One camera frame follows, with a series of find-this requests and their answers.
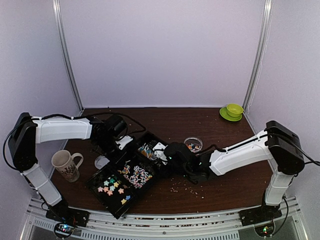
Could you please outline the clear plastic cup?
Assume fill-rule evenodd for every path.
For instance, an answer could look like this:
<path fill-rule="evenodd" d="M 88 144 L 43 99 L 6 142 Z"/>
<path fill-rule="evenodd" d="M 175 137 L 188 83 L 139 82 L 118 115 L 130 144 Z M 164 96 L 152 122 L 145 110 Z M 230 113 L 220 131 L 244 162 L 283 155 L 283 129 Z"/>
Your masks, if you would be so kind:
<path fill-rule="evenodd" d="M 200 138 L 191 136 L 183 142 L 192 153 L 198 153 L 203 149 L 203 142 Z"/>

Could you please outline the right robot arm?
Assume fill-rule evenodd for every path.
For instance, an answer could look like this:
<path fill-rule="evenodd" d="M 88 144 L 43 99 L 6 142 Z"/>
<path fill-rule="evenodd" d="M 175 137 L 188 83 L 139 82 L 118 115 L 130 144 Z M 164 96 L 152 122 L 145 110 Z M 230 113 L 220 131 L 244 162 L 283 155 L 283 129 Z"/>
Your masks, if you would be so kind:
<path fill-rule="evenodd" d="M 263 205 L 256 210 L 259 220 L 268 220 L 288 189 L 292 179 L 305 167 L 299 137 L 275 120 L 253 137 L 211 152 L 193 153 L 184 143 L 157 143 L 154 155 L 191 183 L 199 184 L 235 169 L 265 160 L 276 162 L 271 181 L 264 192 Z"/>

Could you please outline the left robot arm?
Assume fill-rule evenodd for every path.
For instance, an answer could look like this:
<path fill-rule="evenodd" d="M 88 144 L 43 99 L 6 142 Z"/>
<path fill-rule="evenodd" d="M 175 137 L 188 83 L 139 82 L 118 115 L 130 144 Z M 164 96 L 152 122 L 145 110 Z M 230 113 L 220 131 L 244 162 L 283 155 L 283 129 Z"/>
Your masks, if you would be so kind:
<path fill-rule="evenodd" d="M 61 222 L 72 218 L 72 211 L 36 157 L 36 145 L 62 140 L 91 140 L 108 158 L 118 153 L 133 141 L 129 135 L 122 136 L 127 124 L 120 114 L 112 113 L 106 120 L 95 116 L 69 117 L 53 114 L 34 117 L 22 113 L 13 129 L 5 138 L 3 148 L 9 149 L 10 168 L 20 172 L 52 208 L 52 213 Z"/>

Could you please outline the black three-compartment candy tray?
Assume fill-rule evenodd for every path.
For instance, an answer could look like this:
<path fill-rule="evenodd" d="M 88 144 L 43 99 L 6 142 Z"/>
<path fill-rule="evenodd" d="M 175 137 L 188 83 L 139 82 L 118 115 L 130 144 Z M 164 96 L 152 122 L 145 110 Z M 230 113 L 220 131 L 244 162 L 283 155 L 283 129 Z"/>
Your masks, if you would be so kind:
<path fill-rule="evenodd" d="M 146 132 L 126 149 L 125 155 L 97 171 L 86 187 L 116 219 L 121 218 L 157 182 L 153 147 L 168 143 Z"/>

